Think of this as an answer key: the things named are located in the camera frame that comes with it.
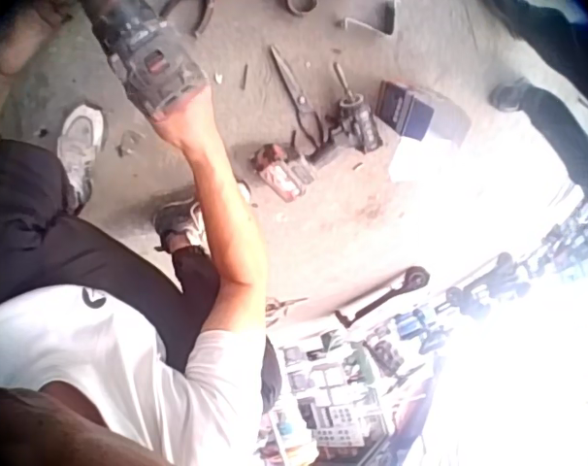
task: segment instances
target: dark pant leg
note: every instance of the dark pant leg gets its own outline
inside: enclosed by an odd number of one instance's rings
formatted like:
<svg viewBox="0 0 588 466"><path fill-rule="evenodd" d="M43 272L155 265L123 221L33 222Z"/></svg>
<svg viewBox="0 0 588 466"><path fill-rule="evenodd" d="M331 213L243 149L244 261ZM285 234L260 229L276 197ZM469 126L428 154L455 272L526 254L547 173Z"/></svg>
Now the dark pant leg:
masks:
<svg viewBox="0 0 588 466"><path fill-rule="evenodd" d="M200 248L184 248L173 254L176 276L181 283L184 299L192 310L193 325L190 327L191 339L194 342L204 322L208 318L218 289L220 278L210 258ZM271 341L266 338L264 364L262 366L262 402L264 413L276 403L281 393L281 371L277 354Z"/></svg>
<svg viewBox="0 0 588 466"><path fill-rule="evenodd" d="M568 107L550 92L530 87L520 103L531 123L557 152L588 201L588 135Z"/></svg>
<svg viewBox="0 0 588 466"><path fill-rule="evenodd" d="M154 325L167 363L183 372L195 321L180 291L139 255L69 215L68 189L54 154L0 142L0 304L56 284L103 289Z"/></svg>
<svg viewBox="0 0 588 466"><path fill-rule="evenodd" d="M535 7L522 0L497 3L546 64L588 100L588 25L571 23L557 9Z"/></svg>

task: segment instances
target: metal shears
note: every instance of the metal shears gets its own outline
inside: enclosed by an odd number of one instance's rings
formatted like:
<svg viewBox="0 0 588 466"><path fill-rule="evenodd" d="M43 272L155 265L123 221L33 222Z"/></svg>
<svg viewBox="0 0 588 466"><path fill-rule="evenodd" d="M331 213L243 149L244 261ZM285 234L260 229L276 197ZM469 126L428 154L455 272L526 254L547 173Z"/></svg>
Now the metal shears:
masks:
<svg viewBox="0 0 588 466"><path fill-rule="evenodd" d="M325 143L324 128L320 115L311 106L305 92L296 81L292 68L275 46L271 46L271 54L292 104L294 104L299 128L301 128L301 131L313 147L316 150L320 149Z"/></svg>

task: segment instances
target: cordless drill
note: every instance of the cordless drill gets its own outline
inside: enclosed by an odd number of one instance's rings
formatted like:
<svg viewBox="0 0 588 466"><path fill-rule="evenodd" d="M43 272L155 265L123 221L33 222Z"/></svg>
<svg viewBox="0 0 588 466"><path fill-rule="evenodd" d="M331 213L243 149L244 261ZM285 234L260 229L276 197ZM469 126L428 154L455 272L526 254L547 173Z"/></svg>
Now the cordless drill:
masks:
<svg viewBox="0 0 588 466"><path fill-rule="evenodd" d="M149 119L164 119L208 84L178 32L144 0L81 0L81 4L128 98Z"/></svg>

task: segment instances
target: dirty floor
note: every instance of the dirty floor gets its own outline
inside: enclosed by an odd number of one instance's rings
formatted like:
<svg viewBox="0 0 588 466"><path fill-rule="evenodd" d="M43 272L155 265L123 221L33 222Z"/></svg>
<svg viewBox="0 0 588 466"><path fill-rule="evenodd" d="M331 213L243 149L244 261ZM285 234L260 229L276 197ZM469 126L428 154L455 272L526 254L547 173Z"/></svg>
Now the dirty floor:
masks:
<svg viewBox="0 0 588 466"><path fill-rule="evenodd" d="M158 10L164 2L150 3ZM218 0L205 35L185 36L208 74L222 75L222 83L214 84L216 119L237 175L252 188L268 244L270 295L310 298L275 327L278 339L310 331L304 322L316 322L315 329L318 322L331 324L326 318L336 306L410 265L425 266L433 276L431 291L438 291L501 250L520 252L539 240L552 222L551 203L569 181L525 116L487 105L497 83L526 76L565 99L588 128L588 111L572 85L512 40L479 0L402 0L390 39L336 27L345 16L372 17L381 0L318 3L298 18L278 0ZM188 29L197 5L182 2L171 21ZM387 170L398 141L382 127L382 150L345 150L304 198L285 204L248 164L262 144L287 142L296 124L269 45L290 62L318 111L328 113L341 97L332 71L339 61L351 87L372 105L383 79L447 95L470 115L470 135L441 173L431 166L417 182L391 183ZM191 174L126 100L81 12L24 74L0 132L53 149L64 115L84 100L104 109L108 140L83 216L173 276L168 256L153 249L157 238L149 221L172 192L188 189ZM120 157L116 147L127 130L143 139L134 153Z"/></svg>

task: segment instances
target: black shoe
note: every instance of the black shoe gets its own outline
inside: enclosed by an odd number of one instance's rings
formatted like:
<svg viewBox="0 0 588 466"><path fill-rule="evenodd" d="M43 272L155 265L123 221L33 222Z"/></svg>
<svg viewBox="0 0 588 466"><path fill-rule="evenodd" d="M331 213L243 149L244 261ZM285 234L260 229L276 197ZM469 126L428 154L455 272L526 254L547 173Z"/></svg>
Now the black shoe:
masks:
<svg viewBox="0 0 588 466"><path fill-rule="evenodd" d="M531 83L525 78L512 84L500 84L490 93L488 101L500 112L518 112L523 96L530 87Z"/></svg>
<svg viewBox="0 0 588 466"><path fill-rule="evenodd" d="M507 32L511 37L514 39L522 39L520 34L514 28L509 15L507 14L507 10L509 8L516 7L516 3L521 2L522 0L481 0L486 9L492 14L493 17L498 19L503 26L506 27Z"/></svg>
<svg viewBox="0 0 588 466"><path fill-rule="evenodd" d="M100 110L79 105L63 123L57 156L70 181L68 211L77 214L91 198L96 155L104 144L105 121Z"/></svg>
<svg viewBox="0 0 588 466"><path fill-rule="evenodd" d="M173 202L161 208L153 219L154 229L160 238L160 247L169 252L167 239L183 234L192 246L208 250L204 216L195 199Z"/></svg>

